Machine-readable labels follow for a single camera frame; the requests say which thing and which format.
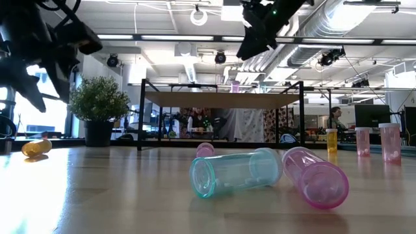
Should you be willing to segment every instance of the security camera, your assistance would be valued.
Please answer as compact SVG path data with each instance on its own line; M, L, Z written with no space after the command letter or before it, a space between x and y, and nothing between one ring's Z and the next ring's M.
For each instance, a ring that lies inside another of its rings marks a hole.
M118 55L113 54L110 55L109 59L107 60L107 66L110 68L116 68L121 64L121 62L118 60Z
M216 64L223 64L223 63L226 62L226 60L227 60L227 57L226 57L226 54L224 54L223 51L216 52L216 55L215 55L215 63Z

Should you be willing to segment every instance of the pink plastic tube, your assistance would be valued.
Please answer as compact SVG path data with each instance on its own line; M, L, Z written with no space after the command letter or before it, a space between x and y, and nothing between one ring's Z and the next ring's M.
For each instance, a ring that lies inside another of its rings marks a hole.
M349 184L344 172L317 157L310 149L296 147L283 156L285 175L307 203L318 209L332 209L348 196Z
M212 157L214 155L214 146L210 143L204 142L196 148L196 157Z

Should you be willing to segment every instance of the ceiling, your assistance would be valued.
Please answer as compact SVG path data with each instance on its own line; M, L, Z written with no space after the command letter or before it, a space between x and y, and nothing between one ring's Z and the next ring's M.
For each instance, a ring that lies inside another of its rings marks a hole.
M315 6L302 7L299 13L300 22L305 20L312 11L321 4L323 0L315 0ZM73 6L75 0L68 0L67 5ZM377 8L360 25L352 29L348 37L416 37L416 1L401 0L400 12L392 14L393 8ZM205 25L196 26L190 21L190 9L192 5L168 6L164 3L158 5L137 5L136 26L134 12L136 4L110 4L100 0L84 0L77 15L97 34L209 34L209 35L233 35L244 36L244 27L241 22L222 21L220 14L222 0L211 1L211 6L203 6L201 9L212 10L208 13ZM50 24L59 22L62 12L42 12L46 21ZM176 42L103 42L105 47L139 47L146 55L153 71L149 72L150 78L175 77L178 73L185 72L184 66L174 58L174 47ZM195 64L197 73L223 74L224 68L230 64L241 65L235 55L239 49L238 43L196 43L199 62ZM218 50L224 50L227 55L227 63L216 65L214 57ZM300 69L293 76L295 79L305 80L307 85L342 85L345 79L354 77L358 73L370 71L370 84L382 86L384 84L384 72L391 66L381 66L399 63L399 59L410 59L416 57L416 47L385 47L385 46L346 46L347 58L334 63L333 66L322 69L316 65L317 60L312 60L306 67ZM105 58L109 54L101 53L99 56ZM119 58L125 63L133 63L135 54L119 54ZM376 65L372 58L379 58Z

